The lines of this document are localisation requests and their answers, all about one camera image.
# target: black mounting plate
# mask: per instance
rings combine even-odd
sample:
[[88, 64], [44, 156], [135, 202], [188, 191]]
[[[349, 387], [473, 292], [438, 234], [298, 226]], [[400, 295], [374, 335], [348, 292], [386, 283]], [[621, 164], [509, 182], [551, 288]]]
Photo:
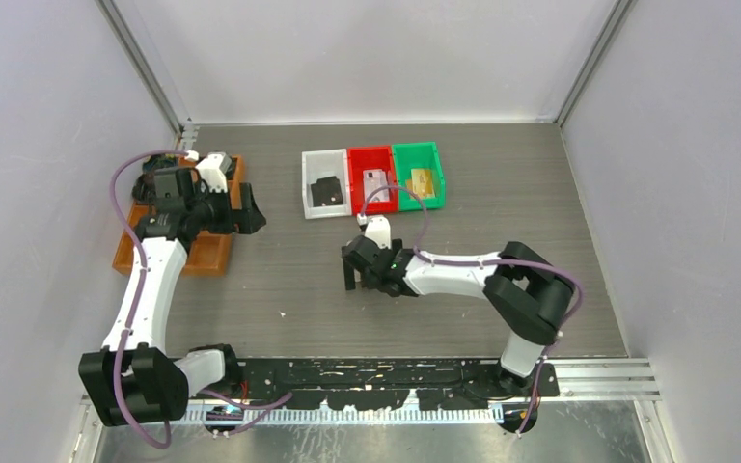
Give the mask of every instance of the black mounting plate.
[[[327, 398], [333, 410], [401, 407], [416, 390], [421, 410], [487, 408], [488, 400], [512, 398], [499, 386], [498, 359], [481, 358], [347, 358], [239, 359], [248, 398], [270, 402], [287, 392], [286, 407], [316, 410]], [[531, 379], [522, 396], [530, 395]], [[555, 368], [545, 364], [538, 382], [541, 396], [560, 394]]]

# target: cable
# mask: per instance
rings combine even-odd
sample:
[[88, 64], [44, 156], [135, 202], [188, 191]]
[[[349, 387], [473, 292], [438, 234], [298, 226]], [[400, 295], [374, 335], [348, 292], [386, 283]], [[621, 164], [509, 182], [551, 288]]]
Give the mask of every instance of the cable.
[[[422, 207], [422, 212], [425, 215], [425, 221], [422, 223], [422, 229], [419, 231], [419, 234], [416, 235], [416, 239], [413, 242], [413, 254], [425, 262], [430, 262], [435, 265], [447, 265], [450, 267], [478, 267], [482, 265], [515, 265], [515, 266], [521, 266], [521, 267], [530, 267], [535, 268], [538, 270], [545, 270], [547, 272], [550, 272], [558, 277], [561, 277], [568, 282], [570, 282], [575, 289], [578, 292], [578, 297], [575, 299], [575, 303], [572, 304], [572, 308], [569, 309], [564, 315], [561, 320], [561, 327], [566, 323], [566, 321], [571, 318], [576, 312], [578, 312], [578, 309], [581, 308], [581, 305], [584, 303], [584, 287], [581, 285], [581, 282], [578, 281], [577, 278], [575, 278], [574, 275], [571, 273], [562, 270], [558, 267], [554, 267], [552, 265], [548, 265], [546, 263], [541, 262], [534, 262], [531, 260], [522, 260], [522, 259], [490, 259], [490, 260], [483, 260], [479, 262], [478, 260], [464, 260], [464, 261], [458, 261], [458, 260], [445, 260], [445, 259], [432, 259], [429, 256], [426, 256], [422, 254], [422, 250], [420, 245], [422, 244], [422, 238], [425, 237], [425, 233], [427, 233], [427, 227], [430, 225], [430, 217], [427, 214], [427, 206], [425, 205], [425, 202], [422, 201], [422, 198], [419, 197], [416, 193], [408, 190], [407, 188], [404, 188], [399, 185], [383, 185], [379, 188], [376, 188], [375, 190], [371, 191], [370, 194], [365, 198], [365, 203], [362, 204], [362, 210], [360, 210], [359, 215], [365, 215], [366, 209], [368, 209], [368, 204], [371, 202], [371, 199], [376, 196], [377, 193], [380, 193], [384, 190], [398, 190], [403, 191], [410, 195], [414, 200], [416, 200], [417, 203], [419, 203], [419, 206]], [[553, 347], [558, 344], [558, 340], [553, 342], [552, 344], [544, 347], [544, 349], [541, 351], [541, 357], [537, 362], [537, 365], [535, 366], [535, 379], [533, 381], [533, 388], [532, 393], [530, 395], [530, 403], [527, 407], [527, 415], [524, 417], [524, 420], [521, 422], [521, 425], [518, 426], [518, 430], [515, 432], [516, 435], [520, 438], [521, 432], [524, 430], [524, 428], [527, 426], [527, 423], [530, 420], [530, 415], [535, 409], [535, 402], [539, 399], [538, 397], [538, 379], [540, 378], [540, 372], [541, 368], [544, 365], [544, 361], [547, 359], [549, 352], [553, 349]]]
[[[141, 438], [144, 441], [146, 441], [147, 444], [149, 444], [150, 446], [156, 449], [166, 449], [172, 444], [171, 424], [169, 423], [168, 420], [163, 422], [163, 426], [166, 428], [166, 440], [164, 442], [155, 440], [148, 432], [146, 432], [146, 429], [144, 429], [143, 426], [137, 420], [135, 420], [135, 417], [129, 411], [129, 406], [126, 404], [126, 399], [124, 397], [124, 390], [121, 386], [121, 366], [122, 366], [122, 359], [124, 356], [124, 351], [126, 350], [126, 341], [128, 340], [129, 333], [132, 330], [132, 323], [134, 322], [135, 314], [137, 313], [138, 305], [140, 304], [140, 299], [141, 299], [141, 295], [143, 294], [143, 287], [144, 287], [144, 284], [146, 283], [146, 275], [148, 273], [149, 266], [148, 266], [148, 262], [146, 258], [146, 251], [144, 251], [143, 249], [143, 243], [141, 243], [137, 234], [135, 234], [135, 230], [132, 228], [132, 226], [129, 225], [129, 223], [126, 221], [124, 212], [121, 210], [121, 205], [118, 203], [116, 184], [118, 182], [118, 177], [121, 175], [121, 172], [123, 172], [127, 167], [134, 164], [135, 162], [141, 159], [146, 159], [151, 156], [168, 155], [168, 154], [171, 154], [175, 157], [185, 157], [189, 155], [188, 152], [181, 151], [181, 150], [155, 150], [155, 151], [149, 151], [149, 152], [134, 156], [128, 161], [124, 162], [121, 165], [121, 167], [119, 167], [118, 170], [115, 171], [115, 173], [112, 175], [112, 179], [109, 182], [110, 203], [112, 205], [112, 208], [115, 211], [115, 215], [118, 216], [118, 219], [121, 221], [121, 224], [123, 225], [123, 231], [126, 234], [128, 234], [129, 238], [132, 240], [132, 245], [137, 250], [138, 255], [140, 256], [140, 262], [141, 262], [141, 270], [140, 270], [140, 275], [138, 277], [138, 285], [137, 287], [135, 287], [135, 294], [134, 294], [134, 297], [132, 297], [131, 304], [129, 305], [129, 313], [126, 315], [126, 321], [123, 324], [124, 328], [123, 328], [123, 331], [121, 332], [121, 341], [118, 342], [118, 350], [115, 353], [115, 362], [112, 367], [112, 387], [115, 390], [115, 400], [118, 402], [118, 408], [121, 410], [121, 415], [123, 415], [123, 418], [126, 420], [126, 423], [128, 423], [129, 426], [138, 435], [140, 435]], [[248, 430], [255, 423], [262, 420], [265, 417], [265, 415], [267, 415], [271, 410], [281, 406], [282, 404], [288, 402], [291, 399], [291, 393], [288, 393], [286, 395], [283, 395], [276, 402], [269, 403], [267, 405], [246, 405], [246, 404], [238, 405], [236, 404], [236, 402], [231, 401], [227, 397], [218, 395], [214, 391], [204, 390], [204, 392], [209, 395], [217, 396], [217, 398], [225, 400], [229, 402], [231, 405], [235, 407], [240, 407], [241, 409], [244, 409], [244, 410], [265, 410], [265, 412], [259, 414], [253, 421], [243, 424], [241, 427], [239, 427], [234, 434]]]
[[231, 400], [230, 398], [228, 398], [228, 397], [226, 397], [226, 396], [224, 396], [222, 394], [216, 393], [215, 391], [212, 391], [211, 389], [203, 389], [201, 391], [201, 393], [206, 394], [206, 395], [211, 395], [214, 398], [223, 400], [224, 402], [228, 403], [229, 405], [234, 406], [234, 407], [237, 407], [240, 410], [263, 410], [263, 412], [260, 413], [259, 415], [257, 415], [257, 417], [254, 418], [253, 420], [251, 420], [251, 421], [249, 421], [249, 422], [247, 422], [245, 424], [241, 424], [234, 431], [229, 431], [229, 435], [230, 436], [233, 435], [233, 434], [239, 434], [241, 432], [245, 432], [245, 431], [251, 429], [252, 426], [254, 426], [255, 424], [257, 424], [263, 418], [267, 417], [268, 414], [271, 413], [273, 410], [276, 410], [277, 408], [280, 408], [280, 406], [282, 406], [284, 403], [286, 403], [289, 400], [291, 400], [291, 397], [293, 396], [292, 393], [287, 393], [287, 394], [283, 395], [282, 397], [280, 397], [279, 400], [277, 400], [276, 402], [268, 403], [268, 404], [265, 404], [265, 405], [251, 405], [249, 403], [235, 402], [234, 400]]

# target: orange tray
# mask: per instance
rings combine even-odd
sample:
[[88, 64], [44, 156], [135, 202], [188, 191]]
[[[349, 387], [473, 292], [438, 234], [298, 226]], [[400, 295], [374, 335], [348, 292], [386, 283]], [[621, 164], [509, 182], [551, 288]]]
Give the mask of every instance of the orange tray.
[[[240, 208], [240, 182], [245, 179], [245, 163], [242, 156], [232, 156], [235, 163], [233, 179], [229, 180], [229, 194], [232, 198], [232, 207]], [[181, 159], [179, 165], [193, 166], [195, 163]], [[147, 214], [149, 207], [134, 204], [129, 211], [127, 221], [133, 228], [141, 217]], [[229, 256], [232, 249], [233, 235], [211, 234], [201, 231], [197, 239], [192, 243], [191, 251], [186, 259], [186, 265], [180, 275], [197, 277], [221, 277], [226, 274], [229, 266]], [[126, 233], [121, 235], [118, 243], [118, 251], [112, 261], [112, 268], [119, 273], [129, 275], [132, 273], [132, 240]]]

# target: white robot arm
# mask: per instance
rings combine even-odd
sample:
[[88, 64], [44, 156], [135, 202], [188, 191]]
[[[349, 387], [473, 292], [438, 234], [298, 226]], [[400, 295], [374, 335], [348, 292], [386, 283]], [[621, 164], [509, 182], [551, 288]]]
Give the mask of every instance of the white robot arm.
[[[510, 265], [512, 260], [548, 262], [522, 243], [510, 242], [501, 252], [479, 256], [441, 256], [402, 249], [391, 239], [388, 220], [359, 218], [364, 234], [342, 248], [345, 288], [356, 287], [354, 272], [363, 286], [393, 297], [436, 293], [485, 299], [507, 322], [510, 331], [501, 358], [502, 385], [521, 390], [533, 373], [544, 348], [552, 345], [572, 298], [572, 283], [551, 272]], [[527, 279], [527, 287], [515, 282]]]
[[[172, 296], [191, 245], [202, 230], [251, 234], [265, 225], [251, 185], [240, 183], [242, 207], [232, 209], [226, 172], [232, 160], [211, 153], [196, 168], [175, 167], [154, 173], [156, 213], [141, 218], [135, 234], [147, 257], [146, 282], [130, 328], [124, 324], [134, 304], [143, 269], [134, 261], [118, 317], [99, 352], [81, 357], [78, 373], [96, 411], [107, 426], [126, 424], [114, 395], [112, 366], [123, 356], [123, 396], [138, 422], [179, 419], [188, 398], [220, 381], [238, 384], [241, 371], [228, 345], [200, 347], [172, 361], [165, 354], [166, 320]], [[124, 352], [117, 352], [128, 330]]]

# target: gray table surface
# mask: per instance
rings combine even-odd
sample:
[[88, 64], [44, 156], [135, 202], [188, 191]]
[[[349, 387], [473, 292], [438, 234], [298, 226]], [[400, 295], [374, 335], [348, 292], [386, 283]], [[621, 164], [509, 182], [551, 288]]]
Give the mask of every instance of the gray table surface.
[[[305, 220], [300, 152], [435, 141], [447, 205], [430, 212], [424, 248], [497, 251], [523, 241], [577, 275], [586, 304], [556, 356], [625, 355], [559, 130], [550, 124], [202, 127], [194, 149], [241, 154], [268, 225], [236, 236], [223, 278], [182, 278], [167, 327], [169, 355], [217, 342], [240, 356], [498, 356], [507, 325], [483, 300], [392, 299], [346, 292], [340, 246], [352, 217]], [[412, 245], [422, 213], [389, 215]]]

